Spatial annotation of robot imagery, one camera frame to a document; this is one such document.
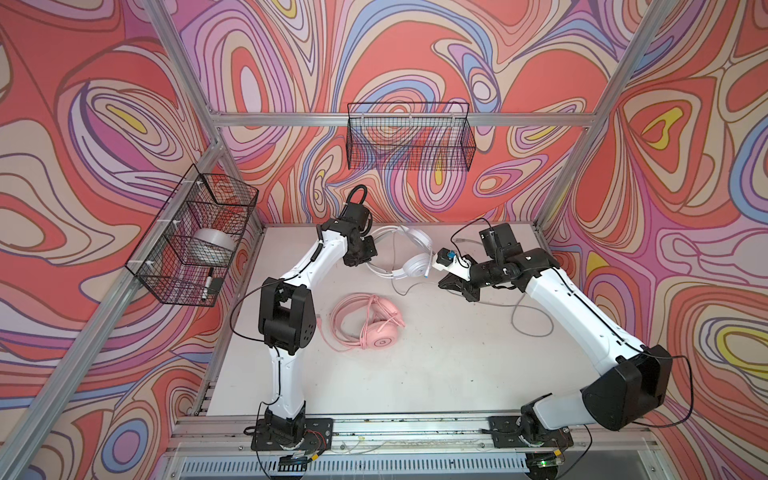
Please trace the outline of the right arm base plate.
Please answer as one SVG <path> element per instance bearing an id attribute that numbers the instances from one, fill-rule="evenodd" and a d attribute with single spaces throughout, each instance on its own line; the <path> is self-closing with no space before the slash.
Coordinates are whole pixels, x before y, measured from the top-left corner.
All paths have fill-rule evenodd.
<path id="1" fill-rule="evenodd" d="M 482 432 L 491 436 L 496 448 L 565 450 L 574 445 L 565 428 L 545 429 L 530 415 L 490 416 Z"/>

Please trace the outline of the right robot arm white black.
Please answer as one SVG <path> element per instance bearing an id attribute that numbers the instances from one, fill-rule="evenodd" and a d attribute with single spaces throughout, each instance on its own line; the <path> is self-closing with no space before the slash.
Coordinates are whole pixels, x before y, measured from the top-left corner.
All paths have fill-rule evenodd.
<path id="1" fill-rule="evenodd" d="M 577 391 L 525 405 L 521 423 L 529 438 L 572 425 L 619 431 L 664 403 L 673 364 L 669 352 L 648 347 L 619 327 L 546 250 L 477 263 L 443 248 L 432 265 L 445 274 L 439 287 L 469 302 L 479 301 L 483 288 L 509 286 L 529 296 L 578 343 L 597 372 L 596 380 Z"/>

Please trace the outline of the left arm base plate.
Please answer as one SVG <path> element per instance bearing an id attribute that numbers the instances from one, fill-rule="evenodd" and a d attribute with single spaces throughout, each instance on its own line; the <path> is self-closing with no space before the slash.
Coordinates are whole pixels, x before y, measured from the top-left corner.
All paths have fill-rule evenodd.
<path id="1" fill-rule="evenodd" d="M 312 417 L 299 421 L 285 421 L 279 417 L 260 419 L 251 439 L 252 451 L 305 451 L 320 452 L 332 446 L 334 420 L 330 417 Z"/>

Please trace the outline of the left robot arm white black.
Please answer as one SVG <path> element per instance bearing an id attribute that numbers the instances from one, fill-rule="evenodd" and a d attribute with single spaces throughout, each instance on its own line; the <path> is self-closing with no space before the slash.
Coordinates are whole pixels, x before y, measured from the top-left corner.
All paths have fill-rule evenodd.
<path id="1" fill-rule="evenodd" d="M 270 349 L 275 394 L 267 402 L 264 418 L 273 430 L 284 434 L 305 431 L 301 367 L 302 350 L 317 328 L 313 289 L 338 262 L 355 267 L 376 255 L 372 224 L 370 218 L 360 223 L 337 218 L 318 225 L 317 239 L 297 264 L 262 284 L 258 329 Z"/>

